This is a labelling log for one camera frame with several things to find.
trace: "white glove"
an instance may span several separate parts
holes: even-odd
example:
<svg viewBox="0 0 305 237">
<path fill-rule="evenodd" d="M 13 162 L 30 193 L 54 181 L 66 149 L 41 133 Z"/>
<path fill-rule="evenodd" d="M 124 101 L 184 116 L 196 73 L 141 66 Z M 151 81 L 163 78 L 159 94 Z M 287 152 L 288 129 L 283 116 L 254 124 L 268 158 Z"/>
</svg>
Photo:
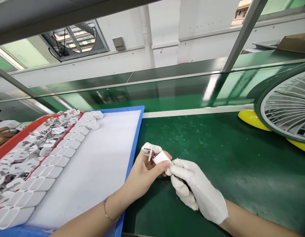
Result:
<svg viewBox="0 0 305 237">
<path fill-rule="evenodd" d="M 228 211 L 223 195 L 218 191 L 197 164 L 187 160 L 175 159 L 166 175 L 171 175 L 171 183 L 181 201 L 193 210 L 200 210 L 209 221 L 221 224 Z"/>
</svg>

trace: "light switch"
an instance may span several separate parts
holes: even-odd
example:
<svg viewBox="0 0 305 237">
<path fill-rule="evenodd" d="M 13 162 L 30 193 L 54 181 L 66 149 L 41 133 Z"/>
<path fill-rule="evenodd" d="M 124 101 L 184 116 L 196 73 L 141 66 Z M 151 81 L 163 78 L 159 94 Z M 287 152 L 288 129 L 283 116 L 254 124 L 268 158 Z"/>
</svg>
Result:
<svg viewBox="0 0 305 237">
<path fill-rule="evenodd" d="M 117 51 L 121 51 L 121 50 L 125 50 L 126 49 L 123 37 L 115 38 L 115 39 L 112 39 L 112 40 L 113 40 L 113 44 L 115 46 L 115 49 Z"/>
</svg>

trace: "bare hand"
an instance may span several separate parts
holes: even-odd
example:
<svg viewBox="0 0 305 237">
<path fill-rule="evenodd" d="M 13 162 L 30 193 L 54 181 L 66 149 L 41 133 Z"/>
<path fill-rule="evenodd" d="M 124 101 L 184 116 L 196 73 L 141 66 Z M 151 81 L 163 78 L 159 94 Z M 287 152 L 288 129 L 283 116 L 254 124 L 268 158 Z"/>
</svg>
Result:
<svg viewBox="0 0 305 237">
<path fill-rule="evenodd" d="M 168 152 L 164 152 L 172 160 L 172 156 Z M 143 154 L 144 151 L 140 150 L 133 168 L 122 187 L 127 193 L 130 203 L 142 197 L 159 175 L 166 176 L 165 170 L 170 167 L 169 161 L 163 161 L 156 165 L 152 159 L 148 161 L 148 156 Z"/>
<path fill-rule="evenodd" d="M 8 129 L 10 128 L 9 127 L 0 128 L 0 146 L 15 135 L 15 133 L 13 132 L 4 132 Z"/>
</svg>

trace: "gold bracelet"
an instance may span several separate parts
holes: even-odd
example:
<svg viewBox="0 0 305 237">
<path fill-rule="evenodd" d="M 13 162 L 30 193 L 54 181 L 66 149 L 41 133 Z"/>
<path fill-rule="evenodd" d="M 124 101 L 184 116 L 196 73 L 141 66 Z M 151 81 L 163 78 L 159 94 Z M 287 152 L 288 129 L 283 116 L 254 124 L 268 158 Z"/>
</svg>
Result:
<svg viewBox="0 0 305 237">
<path fill-rule="evenodd" d="M 106 212 L 106 201 L 107 201 L 107 199 L 108 199 L 108 197 L 107 197 L 106 199 L 104 199 L 104 201 L 103 201 L 104 213 L 105 213 L 106 217 L 107 217 L 110 221 L 117 222 L 117 221 L 119 220 L 120 216 L 119 216 L 116 220 L 113 220 L 113 219 L 111 219 L 111 218 L 109 217 L 109 215 L 108 215 L 107 212 Z"/>
</svg>

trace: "cardboard box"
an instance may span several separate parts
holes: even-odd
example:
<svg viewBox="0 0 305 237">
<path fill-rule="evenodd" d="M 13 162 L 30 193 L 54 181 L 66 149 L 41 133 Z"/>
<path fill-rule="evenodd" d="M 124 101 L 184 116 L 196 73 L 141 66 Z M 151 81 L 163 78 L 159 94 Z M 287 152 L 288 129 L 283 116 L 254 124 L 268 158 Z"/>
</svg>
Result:
<svg viewBox="0 0 305 237">
<path fill-rule="evenodd" d="M 305 54 L 305 33 L 285 36 L 277 49 Z"/>
</svg>

